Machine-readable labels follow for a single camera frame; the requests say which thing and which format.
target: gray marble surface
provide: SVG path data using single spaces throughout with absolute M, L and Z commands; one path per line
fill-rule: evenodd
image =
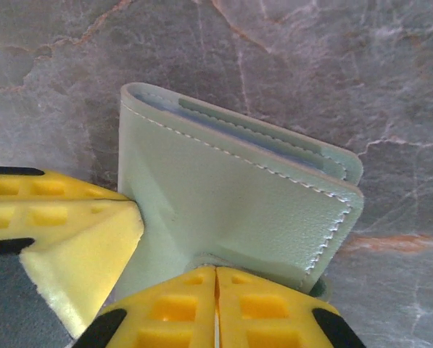
M 0 165 L 114 188 L 133 81 L 359 154 L 332 303 L 369 347 L 433 347 L 433 0 L 0 0 Z

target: card slot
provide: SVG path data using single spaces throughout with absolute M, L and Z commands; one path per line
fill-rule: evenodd
M 238 125 L 228 123 L 225 120 L 220 120 L 203 112 L 184 108 L 179 104 L 175 104 L 172 101 L 168 101 L 167 99 L 162 98 L 161 96 L 155 96 L 154 94 L 148 93 L 135 93 L 133 94 L 133 96 L 139 101 L 149 105 L 150 107 L 154 107 L 155 109 L 158 109 L 160 111 L 170 112 L 173 115 L 182 117 L 198 125 L 202 125 L 204 127 L 213 129 L 214 131 L 217 131 L 219 133 L 235 138 L 237 141 L 243 141 L 244 143 L 248 143 L 251 146 L 256 146 L 259 149 L 263 149 L 265 151 L 275 154 L 276 156 L 282 157 L 289 162 L 298 165 L 304 165 L 320 173 L 332 175 L 335 177 L 338 176 L 341 179 L 344 179 L 346 176 L 346 172 L 343 166 L 339 166 L 337 163 L 330 159 L 323 158 L 320 155 L 308 152 L 299 147 L 288 144 L 290 149 L 286 147 L 282 149 L 283 144 L 275 144 L 276 139 L 274 138 L 269 139 L 267 138 L 268 136 L 265 136 L 263 134 L 261 134 L 261 136 L 264 137 L 261 138 L 257 136 L 257 133 L 253 130 L 242 126 L 239 127 Z

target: leather wallet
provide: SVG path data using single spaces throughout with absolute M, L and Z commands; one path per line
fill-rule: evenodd
M 361 214 L 362 172 L 331 144 L 123 86 L 118 190 L 138 203 L 145 232 L 115 297 L 215 263 L 309 293 Z

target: brown vein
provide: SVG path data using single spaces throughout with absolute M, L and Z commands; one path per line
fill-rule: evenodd
M 251 38 L 247 33 L 244 32 L 244 30 L 240 27 L 235 26 L 235 24 L 232 23 L 232 21 L 229 19 L 228 15 L 223 11 L 223 8 L 221 7 L 220 0 L 211 0 L 213 6 L 217 9 L 217 11 L 223 16 L 224 20 L 228 23 L 229 28 L 237 34 L 240 38 L 244 39 L 245 41 L 249 41 L 252 44 L 257 45 L 264 51 L 269 53 L 269 50 L 266 48 L 266 46 L 263 45 L 262 42 L 259 42 L 258 40 Z
M 389 236 L 368 237 L 354 235 L 352 240 L 342 246 L 339 253 L 349 254 L 361 250 L 371 252 L 402 252 L 417 253 L 433 250 L 433 237 L 431 236 Z
M 9 86 L 9 87 L 0 87 L 0 93 L 17 93 L 24 89 L 24 86 Z
M 87 42 L 88 40 L 91 39 L 92 35 L 95 34 L 95 32 L 103 25 L 103 23 L 105 22 L 105 20 L 107 20 L 107 18 L 112 15 L 115 12 L 121 11 L 122 9 L 125 9 L 126 7 L 128 7 L 130 4 L 132 3 L 132 0 L 120 0 L 114 7 L 112 7 L 111 9 L 109 9 L 108 11 L 106 11 L 104 14 L 98 16 L 94 23 L 88 27 L 88 29 L 86 30 L 86 32 L 77 39 L 73 39 L 73 38 L 63 38 L 62 40 L 59 40 L 57 42 L 55 42 L 53 45 L 51 46 L 60 46 L 66 42 L 70 42 L 73 45 L 82 45 L 85 42 Z

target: white stitching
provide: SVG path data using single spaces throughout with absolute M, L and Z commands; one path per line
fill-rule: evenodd
M 161 100 L 164 100 L 165 102 L 169 102 L 169 103 L 171 103 L 172 105 L 175 105 L 175 103 L 173 103 L 171 100 L 166 99 L 166 98 L 164 98 L 164 97 L 162 97 L 162 96 L 158 96 L 157 94 L 151 94 L 151 93 L 147 93 L 147 92 L 143 92 L 143 94 L 144 94 L 144 95 L 147 95 L 147 96 L 153 96 L 153 97 L 159 98 L 159 99 L 161 99 Z M 228 124 L 228 125 L 232 125 L 232 126 L 234 126 L 234 127 L 236 127 L 236 128 L 243 128 L 243 129 L 245 129 L 246 131 L 249 131 L 250 133 L 258 134 L 258 135 L 260 135 L 260 136 L 265 136 L 266 138 L 269 138 L 269 139 L 271 139 L 271 140 L 278 141 L 278 142 L 280 142 L 280 143 L 286 144 L 287 146 L 290 146 L 290 147 L 292 147 L 293 149 L 299 149 L 299 150 L 302 150 L 302 151 L 307 152 L 307 153 L 309 153 L 309 154 L 312 154 L 313 156 L 323 157 L 323 158 L 325 158 L 325 159 L 331 160 L 333 163 L 335 163 L 336 165 L 339 165 L 339 166 L 342 167 L 342 169 L 344 170 L 345 177 L 343 177 L 342 179 L 345 179 L 345 178 L 347 177 L 347 175 L 348 175 L 348 170 L 347 170 L 347 168 L 345 167 L 345 164 L 339 162 L 339 161 L 336 160 L 336 159 L 333 159 L 333 158 L 330 157 L 330 156 L 326 156 L 325 154 L 318 154 L 318 153 L 313 152 L 313 151 L 308 150 L 308 149 L 303 149 L 303 148 L 300 147 L 300 146 L 294 145 L 294 144 L 292 144 L 292 143 L 289 143 L 288 141 L 285 141 L 285 140 L 282 140 L 282 139 L 276 138 L 276 137 L 274 137 L 274 136 L 270 136 L 269 134 L 264 134 L 264 133 L 261 133 L 261 132 L 257 132 L 256 130 L 253 130 L 253 129 L 251 129 L 251 128 L 245 127 L 245 126 L 243 126 L 243 125 L 236 125 L 235 123 L 232 123 L 232 122 L 229 122 L 229 121 L 226 121 L 226 120 L 222 120 L 222 119 L 220 119 L 220 118 L 217 118 L 216 116 L 210 116 L 210 115 L 208 115 L 208 114 L 205 114 L 204 112 L 200 112 L 200 111 L 196 111 L 196 110 L 189 109 L 189 108 L 187 108 L 187 107 L 183 107 L 183 106 L 180 105 L 180 104 L 179 104 L 178 106 L 179 106 L 181 109 L 184 109 L 184 110 L 187 110 L 187 111 L 190 111 L 190 112 L 195 112 L 195 113 L 197 113 L 197 114 L 200 114 L 200 115 L 205 116 L 205 117 L 208 117 L 208 118 L 214 118 L 215 120 L 217 120 L 217 121 L 219 121 L 219 122 L 226 123 L 226 124 Z
M 270 174 L 274 174 L 274 175 L 277 175 L 277 176 L 280 177 L 280 178 L 287 179 L 287 180 L 289 180 L 289 181 L 291 181 L 291 182 L 293 182 L 293 183 L 300 184 L 300 185 L 302 185 L 303 187 L 305 187 L 305 188 L 307 188 L 307 189 L 312 189 L 312 190 L 314 190 L 315 192 L 318 192 L 319 194 L 324 194 L 324 195 L 326 195 L 327 197 L 337 199 L 339 202 L 344 203 L 344 204 L 347 206 L 347 210 L 345 210 L 345 211 L 342 213 L 341 218 L 337 221 L 337 223 L 334 225 L 334 227 L 333 227 L 332 229 L 329 230 L 329 231 L 331 232 L 331 234 L 329 234 L 328 236 L 326 236 L 326 237 L 324 238 L 324 242 L 322 243 L 322 245 L 320 245 L 320 249 L 318 250 L 318 253 L 317 253 L 317 254 L 315 255 L 315 257 L 311 260 L 310 265 L 306 268 L 306 270 L 305 270 L 305 275 L 304 275 L 304 277 L 302 278 L 302 280 L 300 281 L 300 285 L 298 286 L 298 289 L 301 289 L 302 286 L 303 286 L 303 284 L 304 284 L 304 282 L 305 282 L 305 280 L 306 280 L 306 278 L 311 274 L 311 272 L 313 272 L 313 269 L 314 269 L 314 267 L 316 266 L 316 264 L 318 263 L 318 261 L 320 260 L 321 255 L 324 253 L 324 250 L 329 246 L 329 241 L 331 241 L 331 240 L 334 238 L 334 234 L 339 230 L 340 225 L 345 221 L 345 218 L 347 217 L 347 215 L 350 214 L 350 212 L 352 211 L 352 206 L 348 203 L 348 201 L 347 201 L 346 199 L 344 199 L 344 198 L 342 198 L 342 197 L 336 195 L 336 194 L 333 193 L 333 192 L 323 191 L 323 190 L 321 190 L 321 189 L 319 189 L 319 188 L 316 188 L 315 186 L 312 186 L 312 185 L 310 185 L 310 184 L 308 184 L 308 183 L 303 183 L 302 181 L 297 181 L 297 180 L 295 180 L 295 179 L 289 177 L 288 175 L 282 174 L 282 173 L 280 173 L 280 172 L 276 172 L 276 171 L 274 171 L 274 170 L 272 170 L 272 169 L 270 169 L 270 168 L 268 168 L 268 167 L 266 167 L 266 166 L 259 165 L 259 164 L 257 164 L 257 163 L 252 162 L 252 161 L 249 161 L 248 159 L 242 158 L 242 157 L 240 157 L 240 156 L 237 155 L 237 154 L 232 154 L 232 153 L 230 153 L 230 152 L 227 151 L 227 150 L 220 149 L 219 147 L 214 146 L 214 145 L 212 145 L 212 144 L 209 144 L 209 143 L 207 143 L 207 142 L 205 142 L 205 141 L 203 141 L 203 140 L 201 140 L 201 139 L 195 138 L 195 137 L 193 137 L 193 136 L 191 136 L 191 135 L 189 135 L 189 134 L 182 133 L 182 132 L 180 132 L 179 130 L 173 129 L 173 128 L 171 128 L 171 127 L 168 127 L 168 126 L 166 126 L 166 125 L 163 125 L 162 123 L 159 123 L 159 122 L 157 122 L 157 121 L 155 121 L 155 120 L 152 120 L 152 119 L 150 119 L 150 118 L 148 118 L 148 117 L 145 117 L 145 116 L 143 116 L 142 114 L 138 113 L 137 111 L 132 110 L 128 105 L 126 105 L 126 104 L 124 103 L 124 101 L 121 101 L 121 104 L 122 104 L 122 105 L 123 105 L 127 110 L 129 110 L 130 112 L 132 112 L 133 114 L 138 115 L 138 116 L 142 117 L 144 120 L 149 121 L 150 123 L 153 123 L 153 124 L 155 124 L 155 125 L 158 125 L 158 126 L 161 127 L 161 128 L 168 129 L 169 131 L 172 131 L 172 132 L 174 132 L 174 133 L 177 133 L 177 134 L 179 134 L 179 135 L 181 135 L 181 136 L 185 136 L 186 138 L 190 138 L 190 139 L 193 139 L 193 140 L 195 140 L 195 141 L 198 141 L 198 142 L 204 144 L 205 146 L 208 146 L 208 147 L 211 147 L 211 148 L 216 149 L 216 150 L 218 150 L 218 151 L 221 151 L 221 152 L 223 152 L 224 154 L 227 154 L 227 155 L 229 155 L 229 156 L 235 157 L 235 158 L 237 158 L 237 159 L 239 159 L 239 160 L 241 160 L 241 161 L 244 161 L 244 162 L 246 162 L 246 163 L 248 163 L 248 164 L 250 164 L 250 165 L 253 165 L 253 166 L 257 167 L 257 168 L 260 168 L 260 169 L 266 170 L 266 171 L 267 171 L 268 173 L 270 173 Z

